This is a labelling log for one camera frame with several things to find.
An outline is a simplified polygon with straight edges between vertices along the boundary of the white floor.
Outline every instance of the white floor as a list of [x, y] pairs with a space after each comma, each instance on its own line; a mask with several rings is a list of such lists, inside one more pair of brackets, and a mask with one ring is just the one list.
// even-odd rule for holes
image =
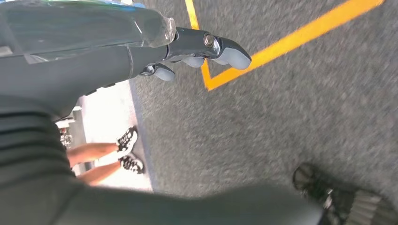
[[[82, 108], [87, 143], [115, 142], [128, 127], [137, 124], [128, 81], [117, 83], [106, 89], [99, 89], [83, 97]], [[143, 155], [142, 149], [134, 149], [134, 151]], [[106, 165], [115, 160], [115, 154], [111, 153], [95, 162], [95, 165]], [[152, 191], [148, 174], [136, 175], [123, 169], [105, 179], [101, 185]]]

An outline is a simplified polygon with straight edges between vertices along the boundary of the prosthetic arm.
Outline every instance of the prosthetic arm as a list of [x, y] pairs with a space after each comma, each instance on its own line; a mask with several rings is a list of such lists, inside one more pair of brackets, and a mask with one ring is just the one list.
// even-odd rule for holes
[[[120, 15], [135, 18], [126, 21], [136, 25], [136, 36], [123, 33]], [[78, 97], [137, 75], [172, 80], [162, 62], [249, 66], [250, 56], [234, 41], [166, 21], [156, 11], [127, 6], [0, 4], [1, 224], [318, 223], [321, 209], [269, 185], [181, 199], [90, 187], [74, 177], [53, 121], [69, 114]], [[154, 38], [160, 30], [162, 42]]]

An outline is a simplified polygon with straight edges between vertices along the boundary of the bolt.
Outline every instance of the bolt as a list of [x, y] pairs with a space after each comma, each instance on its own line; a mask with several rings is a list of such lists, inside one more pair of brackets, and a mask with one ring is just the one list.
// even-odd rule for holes
[[144, 70], [140, 73], [143, 76], [151, 76], [154, 74], [155, 68], [153, 66], [145, 67]]
[[209, 34], [209, 33], [206, 33], [206, 34], [203, 36], [203, 43], [205, 44], [206, 47], [213, 47], [213, 44], [214, 44], [214, 36], [211, 35], [211, 34]]

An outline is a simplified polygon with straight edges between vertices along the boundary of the black shoe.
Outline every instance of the black shoe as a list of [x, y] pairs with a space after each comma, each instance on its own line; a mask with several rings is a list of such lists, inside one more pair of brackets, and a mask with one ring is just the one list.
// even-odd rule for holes
[[117, 139], [116, 144], [119, 146], [118, 157], [123, 157], [129, 154], [134, 147], [134, 144], [137, 142], [138, 132], [137, 127], [130, 127], [127, 129], [126, 133], [119, 139]]
[[125, 170], [133, 171], [135, 174], [144, 173], [144, 164], [142, 161], [135, 156], [133, 153], [129, 153], [119, 159], [120, 164]]
[[293, 185], [323, 205], [323, 224], [398, 225], [397, 212], [381, 196], [338, 181], [314, 165], [300, 165], [293, 174]]

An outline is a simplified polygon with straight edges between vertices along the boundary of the gray fingertip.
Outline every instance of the gray fingertip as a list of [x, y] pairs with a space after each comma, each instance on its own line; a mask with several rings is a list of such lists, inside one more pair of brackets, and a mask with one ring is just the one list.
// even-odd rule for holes
[[163, 68], [158, 68], [154, 75], [164, 81], [172, 81], [172, 80], [174, 80], [174, 77], [176, 76], [173, 72], [163, 69]]
[[250, 58], [233, 48], [225, 48], [218, 60], [227, 61], [233, 68], [239, 70], [248, 68], [252, 62]]
[[190, 66], [190, 67], [199, 68], [200, 66], [203, 65], [203, 62], [205, 61], [205, 59], [204, 58], [198, 58], [198, 57], [188, 57], [188, 58], [185, 58], [185, 59], [183, 59], [181, 61], [183, 61], [186, 64], [188, 64], [188, 66]]
[[227, 64], [228, 64], [228, 62], [219, 60], [219, 58], [216, 59], [216, 60], [213, 60], [213, 61], [216, 62], [216, 63], [218, 63], [218, 64], [220, 64], [220, 65], [227, 65]]

